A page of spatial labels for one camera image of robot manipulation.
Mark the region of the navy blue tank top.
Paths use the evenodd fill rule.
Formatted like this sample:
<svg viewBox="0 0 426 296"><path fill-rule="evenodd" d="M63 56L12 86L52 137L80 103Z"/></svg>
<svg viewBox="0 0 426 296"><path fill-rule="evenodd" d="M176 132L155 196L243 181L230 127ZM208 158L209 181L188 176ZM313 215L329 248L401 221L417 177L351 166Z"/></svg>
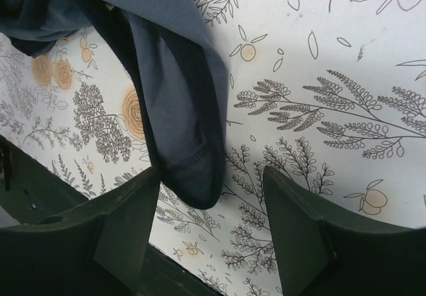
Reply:
<svg viewBox="0 0 426 296"><path fill-rule="evenodd" d="M151 164L185 204L224 181L227 68L192 0L1 0L1 32L30 57L93 26L130 75Z"/></svg>

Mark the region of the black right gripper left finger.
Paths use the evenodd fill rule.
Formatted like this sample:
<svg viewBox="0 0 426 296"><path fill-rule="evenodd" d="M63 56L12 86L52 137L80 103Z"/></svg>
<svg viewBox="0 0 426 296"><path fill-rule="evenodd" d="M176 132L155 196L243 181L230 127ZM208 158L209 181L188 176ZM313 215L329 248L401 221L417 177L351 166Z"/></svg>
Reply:
<svg viewBox="0 0 426 296"><path fill-rule="evenodd" d="M36 224L1 229L2 295L136 295L159 194L149 168Z"/></svg>

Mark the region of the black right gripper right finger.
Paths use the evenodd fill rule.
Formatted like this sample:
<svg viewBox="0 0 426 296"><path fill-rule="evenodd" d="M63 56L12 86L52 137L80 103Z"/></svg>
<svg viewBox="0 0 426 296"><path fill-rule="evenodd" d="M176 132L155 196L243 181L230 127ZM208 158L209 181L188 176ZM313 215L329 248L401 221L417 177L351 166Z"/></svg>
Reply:
<svg viewBox="0 0 426 296"><path fill-rule="evenodd" d="M424 295L425 229L349 211L291 181L263 173L284 295Z"/></svg>

